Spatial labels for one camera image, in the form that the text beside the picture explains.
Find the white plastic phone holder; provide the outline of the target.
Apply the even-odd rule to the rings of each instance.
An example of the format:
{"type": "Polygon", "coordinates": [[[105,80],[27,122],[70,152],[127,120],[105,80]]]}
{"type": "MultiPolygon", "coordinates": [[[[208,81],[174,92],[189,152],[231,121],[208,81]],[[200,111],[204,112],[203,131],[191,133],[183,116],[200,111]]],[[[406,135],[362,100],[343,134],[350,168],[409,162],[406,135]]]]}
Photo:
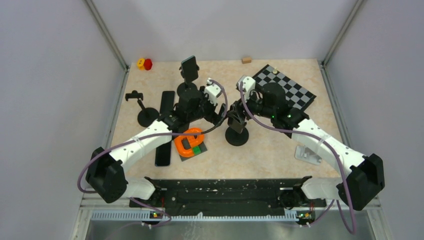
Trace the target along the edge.
{"type": "Polygon", "coordinates": [[[297,160],[319,166],[322,158],[306,146],[298,145],[295,149],[294,157],[297,160]]]}

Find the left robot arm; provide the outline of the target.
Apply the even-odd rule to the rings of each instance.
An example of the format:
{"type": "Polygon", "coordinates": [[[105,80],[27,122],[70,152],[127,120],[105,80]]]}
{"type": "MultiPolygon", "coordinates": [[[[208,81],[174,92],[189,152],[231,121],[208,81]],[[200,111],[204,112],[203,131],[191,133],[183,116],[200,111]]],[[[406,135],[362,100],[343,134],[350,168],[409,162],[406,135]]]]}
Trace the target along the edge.
{"type": "Polygon", "coordinates": [[[218,127],[225,118],[227,106],[223,103],[219,113],[215,110],[218,98],[225,95],[218,83],[184,90],[178,102],[143,131],[109,149],[97,148],[78,178],[84,178],[92,188],[89,193],[98,194],[106,203],[138,198],[149,207],[156,206],[161,194],[154,184],[146,178],[126,178],[126,172],[151,151],[171,142],[173,137],[189,136],[187,129],[194,121],[205,119],[218,127]]]}

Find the black phone with purple edge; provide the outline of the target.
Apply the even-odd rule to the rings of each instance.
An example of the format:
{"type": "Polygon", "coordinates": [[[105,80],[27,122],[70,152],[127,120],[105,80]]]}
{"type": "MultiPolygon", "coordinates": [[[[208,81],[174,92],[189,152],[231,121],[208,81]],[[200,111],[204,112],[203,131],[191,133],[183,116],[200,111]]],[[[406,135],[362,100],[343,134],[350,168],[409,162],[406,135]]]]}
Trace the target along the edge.
{"type": "Polygon", "coordinates": [[[228,126],[236,133],[241,134],[246,126],[246,116],[244,113],[237,110],[230,110],[227,116],[228,126]]]}

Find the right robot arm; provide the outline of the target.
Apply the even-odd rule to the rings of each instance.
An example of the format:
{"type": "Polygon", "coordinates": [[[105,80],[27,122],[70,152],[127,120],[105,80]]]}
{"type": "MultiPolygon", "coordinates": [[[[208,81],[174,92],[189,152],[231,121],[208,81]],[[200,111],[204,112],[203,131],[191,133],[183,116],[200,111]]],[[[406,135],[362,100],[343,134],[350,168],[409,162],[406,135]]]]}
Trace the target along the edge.
{"type": "Polygon", "coordinates": [[[240,100],[236,105],[241,116],[237,118],[242,129],[247,120],[260,126],[284,133],[293,141],[303,144],[331,165],[339,177],[311,177],[293,192],[299,206],[307,206],[313,199],[344,202],[349,208],[361,211],[385,187],[383,160],[375,153],[365,155],[346,146],[319,127],[304,111],[290,107],[282,100],[279,84],[263,87],[249,77],[236,83],[240,100]]]}

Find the teal edged black phone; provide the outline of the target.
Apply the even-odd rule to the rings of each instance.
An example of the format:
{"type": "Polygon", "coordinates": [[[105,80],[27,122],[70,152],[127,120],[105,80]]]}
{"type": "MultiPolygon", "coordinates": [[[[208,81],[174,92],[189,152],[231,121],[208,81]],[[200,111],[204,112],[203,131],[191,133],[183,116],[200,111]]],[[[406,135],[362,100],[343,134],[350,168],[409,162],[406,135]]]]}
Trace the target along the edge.
{"type": "Polygon", "coordinates": [[[197,59],[194,55],[186,58],[180,64],[180,74],[186,84],[190,84],[199,77],[200,67],[197,64],[197,59]]]}

